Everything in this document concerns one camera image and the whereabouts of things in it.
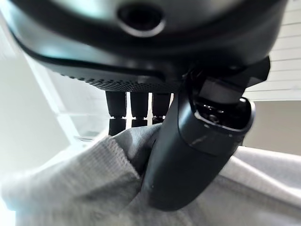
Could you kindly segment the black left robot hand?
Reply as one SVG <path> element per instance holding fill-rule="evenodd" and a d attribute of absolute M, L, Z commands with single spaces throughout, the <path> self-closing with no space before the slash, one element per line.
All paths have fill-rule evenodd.
<path fill-rule="evenodd" d="M 285 0 L 3 0 L 17 45 L 50 70 L 109 93 L 124 126 L 126 92 L 153 93 L 161 130 L 144 168 L 156 209 L 195 200 L 255 117 L 246 88 L 266 81 Z"/>

